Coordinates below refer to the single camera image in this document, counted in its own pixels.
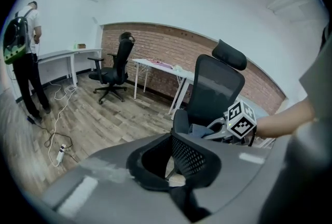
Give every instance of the cable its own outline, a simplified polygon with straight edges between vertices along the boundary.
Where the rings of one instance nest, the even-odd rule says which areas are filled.
[[[256,133],[257,133],[257,126],[255,126],[255,128],[253,129],[253,136],[252,136],[252,138],[251,138],[251,140],[250,140],[250,143],[249,143],[249,147],[251,147],[252,145],[253,145],[253,142],[254,142],[254,139],[255,139],[255,136],[256,136]]]
[[[64,152],[64,154],[65,155],[68,155],[68,156],[70,156],[73,160],[75,160],[75,158],[72,156],[72,155],[70,155],[69,153],[67,153],[67,152]]]
[[[16,78],[14,78],[14,79],[11,78],[10,73],[9,73],[9,71],[8,71],[8,69],[9,69],[9,65],[6,65],[6,68],[7,68],[7,75],[8,75],[8,77],[10,78],[11,83],[12,83],[12,81],[13,81],[13,80],[16,80]]]
[[[49,134],[50,134],[50,137],[44,142],[44,146],[46,147],[46,148],[48,148],[50,145],[51,145],[51,137],[52,137],[52,133],[50,132],[50,131],[48,131],[48,129],[47,128],[44,128],[44,127],[41,127],[39,124],[37,124],[37,123],[34,123],[36,126],[38,126],[40,129],[43,129],[43,130],[46,130]],[[72,147],[73,146],[73,141],[72,141],[72,138],[70,137],[70,136],[68,136],[68,135],[65,135],[65,134],[61,134],[61,133],[59,133],[59,132],[56,132],[56,134],[58,134],[58,135],[62,135],[62,136],[65,136],[65,137],[68,137],[69,138],[69,140],[71,141],[71,144],[68,146],[68,147],[65,147],[65,148],[70,148],[70,147]]]
[[[62,86],[59,85],[59,84],[52,84],[51,82],[50,82],[50,84],[53,85],[53,86],[60,86],[60,88],[56,91],[56,93],[55,93],[55,95],[54,95],[54,99],[57,100],[57,101],[60,101],[60,100],[62,100],[63,98],[65,98],[65,97],[67,96],[67,91],[71,92],[71,94],[70,94],[70,96],[69,96],[69,98],[68,98],[68,100],[67,100],[67,102],[66,102],[66,105],[65,105],[65,106],[62,108],[62,110],[59,111],[59,113],[58,113],[57,120],[56,120],[56,122],[55,122],[55,124],[54,124],[54,133],[53,133],[52,136],[51,136],[51,144],[50,144],[50,147],[49,147],[49,149],[48,149],[48,157],[49,157],[49,159],[50,159],[50,161],[51,161],[52,166],[54,166],[54,167],[58,167],[59,164],[60,164],[60,162],[58,162],[56,165],[53,164],[53,161],[52,161],[52,158],[51,158],[51,155],[50,155],[50,151],[51,151],[51,148],[52,148],[52,145],[53,145],[54,135],[55,135],[56,132],[57,132],[57,122],[59,121],[60,113],[61,113],[63,110],[65,110],[66,107],[68,106],[68,101],[69,101],[69,99],[71,98],[71,96],[74,94],[74,92],[76,91],[76,87],[74,87],[74,85],[70,85],[70,86],[68,86],[67,88],[64,89],[65,96],[63,96],[61,99],[57,99],[57,98],[56,98],[57,93],[61,90]]]

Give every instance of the white cable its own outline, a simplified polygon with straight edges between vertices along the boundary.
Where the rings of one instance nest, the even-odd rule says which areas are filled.
[[[55,122],[55,124],[54,124],[54,133],[52,134],[52,137],[51,137],[50,148],[48,149],[48,157],[49,157],[49,159],[50,159],[50,161],[51,161],[51,164],[52,164],[54,167],[58,167],[59,164],[60,164],[60,162],[58,162],[57,165],[54,165],[54,164],[53,164],[53,161],[52,161],[52,158],[51,158],[51,155],[50,155],[50,151],[51,151],[51,148],[52,148],[52,145],[53,145],[54,135],[56,134],[56,131],[57,131],[57,122],[59,121],[60,113],[61,113],[63,110],[65,110],[66,107],[68,106],[68,101],[69,101],[69,99],[71,98],[71,96],[74,94],[74,92],[76,91],[76,88],[74,87],[74,85],[70,85],[70,86],[66,87],[66,88],[64,89],[65,96],[63,96],[61,99],[57,99],[57,98],[56,98],[57,93],[61,90],[62,86],[59,85],[59,84],[52,84],[51,82],[50,82],[50,84],[53,85],[53,86],[60,86],[60,88],[59,88],[59,89],[56,91],[56,93],[54,94],[54,99],[57,100],[57,101],[60,101],[60,100],[62,100],[64,97],[66,97],[66,96],[67,96],[67,91],[68,91],[68,92],[71,92],[71,94],[69,95],[69,98],[68,98],[68,100],[67,100],[67,102],[66,102],[66,105],[65,105],[65,106],[62,108],[62,110],[59,111],[59,113],[58,113],[57,120],[56,120],[56,122]]]

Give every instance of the desk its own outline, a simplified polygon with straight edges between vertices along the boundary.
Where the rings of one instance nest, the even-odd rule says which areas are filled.
[[[139,72],[140,72],[139,67],[140,67],[140,65],[142,65],[143,66],[142,71],[144,71],[144,70],[146,71],[143,92],[145,92],[147,75],[148,75],[148,71],[151,67],[176,76],[179,85],[178,85],[178,89],[176,91],[174,100],[172,102],[172,106],[171,106],[168,114],[171,114],[171,111],[173,109],[173,106],[175,104],[176,99],[177,99],[176,106],[178,106],[178,108],[180,107],[181,102],[182,102],[182,100],[183,100],[183,98],[186,94],[187,89],[188,89],[189,83],[193,83],[193,79],[194,79],[194,73],[193,72],[186,71],[186,70],[176,71],[174,69],[169,69],[169,68],[166,68],[164,66],[154,64],[154,63],[150,62],[147,59],[133,59],[132,61],[136,63],[136,77],[135,77],[135,90],[134,90],[134,99],[135,100],[136,100],[136,91],[137,91],[137,80],[138,80]]]
[[[97,54],[97,57],[101,57],[101,50],[100,48],[94,49],[77,49],[77,50],[63,50],[63,51],[56,51],[51,53],[42,54],[38,57],[38,63],[44,64],[50,61],[54,61],[57,59],[66,58],[67,60],[67,78],[73,78],[73,86],[77,86],[77,77],[75,71],[75,55],[83,52],[93,52]]]

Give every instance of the chair backrest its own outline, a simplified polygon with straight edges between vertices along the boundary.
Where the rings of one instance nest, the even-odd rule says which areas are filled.
[[[189,122],[206,126],[222,117],[244,83],[244,76],[226,63],[205,54],[198,56],[192,94],[186,109]]]
[[[118,84],[124,83],[128,78],[126,73],[126,64],[134,43],[129,39],[123,39],[119,44],[118,53],[116,55],[113,68],[117,70]]]
[[[237,70],[245,70],[247,67],[247,58],[245,55],[221,39],[213,49],[212,56]]]

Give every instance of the pink object on desk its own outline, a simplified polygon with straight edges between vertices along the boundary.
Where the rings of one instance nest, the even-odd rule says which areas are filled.
[[[160,62],[158,60],[148,59],[148,61],[152,62],[152,64],[158,64],[160,66],[163,66],[163,67],[166,67],[166,68],[169,68],[169,69],[173,69],[173,67],[170,64],[165,64],[165,63]]]

